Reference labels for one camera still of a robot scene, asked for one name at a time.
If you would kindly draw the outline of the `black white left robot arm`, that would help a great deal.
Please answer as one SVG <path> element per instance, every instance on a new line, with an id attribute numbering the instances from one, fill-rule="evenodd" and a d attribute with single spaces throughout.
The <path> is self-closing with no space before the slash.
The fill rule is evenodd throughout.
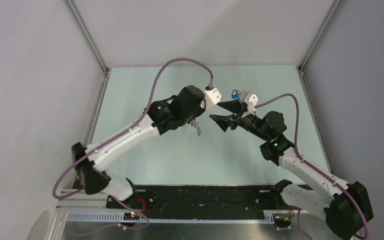
<path id="1" fill-rule="evenodd" d="M 116 197 L 125 208 L 136 206 L 138 194 L 132 181 L 110 176 L 107 167 L 142 142 L 190 123 L 219 99 L 214 88 L 202 91 L 189 85 L 177 95 L 152 102 L 147 113 L 107 138 L 87 146 L 75 143 L 71 147 L 74 168 L 85 193 L 106 193 Z"/>

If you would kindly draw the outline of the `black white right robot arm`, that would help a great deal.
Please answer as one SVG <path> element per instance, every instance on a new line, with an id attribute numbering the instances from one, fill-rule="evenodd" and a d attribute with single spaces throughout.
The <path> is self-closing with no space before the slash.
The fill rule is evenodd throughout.
<path id="1" fill-rule="evenodd" d="M 263 158 L 291 172 L 310 187 L 303 189 L 286 179 L 278 182 L 270 190 L 270 202 L 275 208 L 283 209 L 288 205 L 305 210 L 324 220 L 343 240 L 368 228 L 374 213 L 366 187 L 358 181 L 351 184 L 300 154 L 297 146 L 284 135 L 287 126 L 282 113 L 270 111 L 259 118 L 252 113 L 246 114 L 246 103 L 239 100 L 220 102 L 219 106 L 231 114 L 209 117 L 224 132 L 240 127 L 262 139 L 264 143 L 259 148 Z"/>

